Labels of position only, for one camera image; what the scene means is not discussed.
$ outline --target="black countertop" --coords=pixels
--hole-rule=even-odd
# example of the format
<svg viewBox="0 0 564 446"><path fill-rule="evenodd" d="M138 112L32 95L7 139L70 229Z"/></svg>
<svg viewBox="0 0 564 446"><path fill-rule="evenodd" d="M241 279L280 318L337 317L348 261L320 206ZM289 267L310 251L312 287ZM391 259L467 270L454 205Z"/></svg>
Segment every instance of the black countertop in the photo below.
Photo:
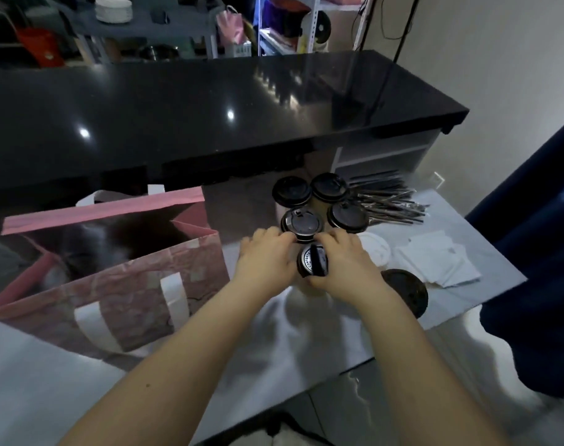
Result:
<svg viewBox="0 0 564 446"><path fill-rule="evenodd" d="M0 71L0 190L256 147L275 159L363 128L448 133L467 112L375 51Z"/></svg>

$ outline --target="curtain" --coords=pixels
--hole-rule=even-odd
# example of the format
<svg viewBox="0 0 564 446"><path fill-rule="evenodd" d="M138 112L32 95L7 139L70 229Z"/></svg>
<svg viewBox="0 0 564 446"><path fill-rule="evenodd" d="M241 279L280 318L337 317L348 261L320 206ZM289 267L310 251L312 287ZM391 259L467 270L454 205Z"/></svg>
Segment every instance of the curtain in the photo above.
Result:
<svg viewBox="0 0 564 446"><path fill-rule="evenodd" d="M466 219L527 281L482 306L520 380L564 397L564 126Z"/></svg>

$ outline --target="black cup lid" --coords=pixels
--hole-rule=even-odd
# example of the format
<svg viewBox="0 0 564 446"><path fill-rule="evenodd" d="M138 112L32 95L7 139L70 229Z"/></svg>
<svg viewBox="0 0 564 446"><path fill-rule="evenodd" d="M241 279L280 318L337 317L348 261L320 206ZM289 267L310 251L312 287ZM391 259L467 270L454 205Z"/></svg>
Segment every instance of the black cup lid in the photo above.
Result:
<svg viewBox="0 0 564 446"><path fill-rule="evenodd" d="M296 257L296 267L301 277L317 275L325 277L327 275L327 255L320 243L313 243L305 246L301 253Z"/></svg>
<svg viewBox="0 0 564 446"><path fill-rule="evenodd" d="M306 204L311 198L311 187L300 177L280 178L272 189L272 197L277 204L286 208L296 208Z"/></svg>
<svg viewBox="0 0 564 446"><path fill-rule="evenodd" d="M323 202L334 203L348 194L348 183L336 173L326 172L311 181L313 195Z"/></svg>
<svg viewBox="0 0 564 446"><path fill-rule="evenodd" d="M417 276L403 269L382 270L381 276L406 302L416 318L427 311L429 294L425 284Z"/></svg>
<svg viewBox="0 0 564 446"><path fill-rule="evenodd" d="M360 233L367 229L369 215L359 204L344 201L328 208L327 221L331 226L342 228L348 233Z"/></svg>
<svg viewBox="0 0 564 446"><path fill-rule="evenodd" d="M313 236L323 231L322 218L311 208L303 206L286 211L280 221L282 231L291 231L301 244L313 241Z"/></svg>

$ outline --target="tiled floor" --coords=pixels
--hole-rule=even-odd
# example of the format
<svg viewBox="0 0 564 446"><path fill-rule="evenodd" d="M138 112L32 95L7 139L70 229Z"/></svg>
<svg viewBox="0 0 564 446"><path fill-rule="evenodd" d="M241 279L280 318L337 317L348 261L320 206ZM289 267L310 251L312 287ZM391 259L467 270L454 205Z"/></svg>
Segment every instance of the tiled floor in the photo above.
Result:
<svg viewBox="0 0 564 446"><path fill-rule="evenodd" d="M428 337L515 445L564 446L564 402L517 379L511 349L480 326L479 308L430 330ZM397 446L376 366L369 362L279 408L336 446Z"/></svg>

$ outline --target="napkin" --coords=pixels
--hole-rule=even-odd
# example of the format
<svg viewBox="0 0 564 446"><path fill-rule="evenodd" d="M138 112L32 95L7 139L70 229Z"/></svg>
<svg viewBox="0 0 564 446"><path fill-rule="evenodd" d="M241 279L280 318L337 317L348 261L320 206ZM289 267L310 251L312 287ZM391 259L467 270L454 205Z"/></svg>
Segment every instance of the napkin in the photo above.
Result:
<svg viewBox="0 0 564 446"><path fill-rule="evenodd" d="M481 277L466 254L444 231L412 236L406 246L396 247L396 261L423 282L447 288Z"/></svg>

